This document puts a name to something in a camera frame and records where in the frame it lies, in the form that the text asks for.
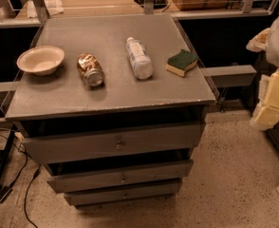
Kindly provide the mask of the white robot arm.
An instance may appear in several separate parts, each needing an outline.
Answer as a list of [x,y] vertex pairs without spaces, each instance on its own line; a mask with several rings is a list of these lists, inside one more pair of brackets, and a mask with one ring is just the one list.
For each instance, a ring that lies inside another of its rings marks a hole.
[[261,76],[259,102],[250,121],[253,128],[265,131],[279,123],[279,16],[269,28],[249,40],[246,49],[253,52],[265,51],[266,60],[277,67],[270,76]]

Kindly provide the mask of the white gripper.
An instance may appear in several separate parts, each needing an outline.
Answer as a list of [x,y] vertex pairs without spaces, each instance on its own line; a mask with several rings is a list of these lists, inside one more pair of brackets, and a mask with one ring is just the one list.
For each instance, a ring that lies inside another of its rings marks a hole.
[[258,99],[250,126],[261,131],[272,129],[279,123],[279,68],[270,76],[261,76]]

